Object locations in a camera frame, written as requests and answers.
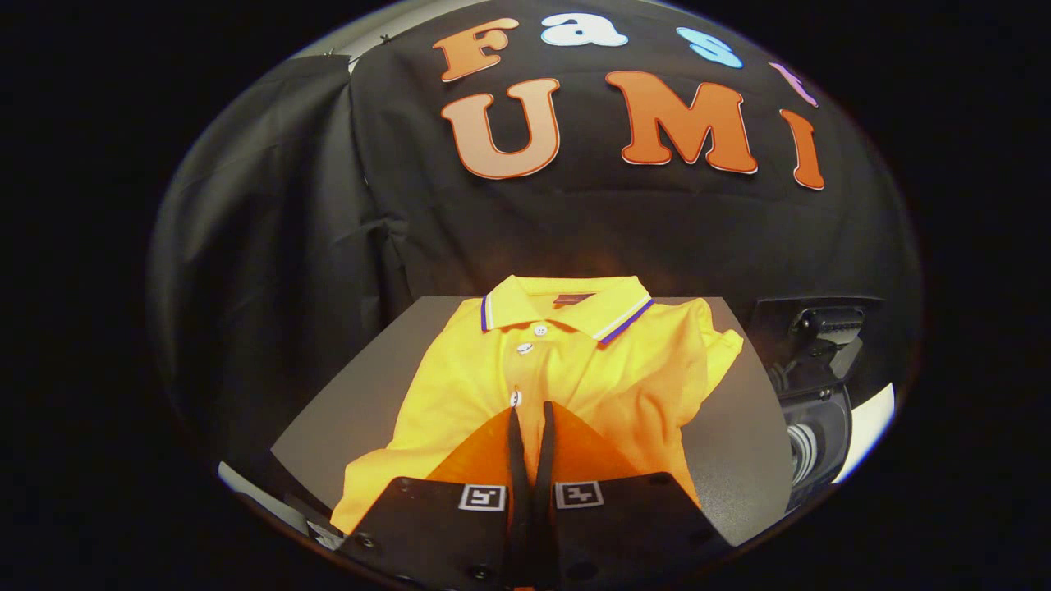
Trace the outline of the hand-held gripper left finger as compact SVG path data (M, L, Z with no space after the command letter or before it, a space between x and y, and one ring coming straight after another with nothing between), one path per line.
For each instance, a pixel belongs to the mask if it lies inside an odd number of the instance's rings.
M414 590L509 590L530 513L517 412L485 423L423 478L391 478L337 554Z

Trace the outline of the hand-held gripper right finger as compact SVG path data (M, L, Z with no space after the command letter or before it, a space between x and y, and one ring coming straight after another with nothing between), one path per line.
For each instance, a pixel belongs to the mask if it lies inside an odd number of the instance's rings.
M556 590L668 590L731 554L667 469L634 466L554 401L542 415L535 507Z

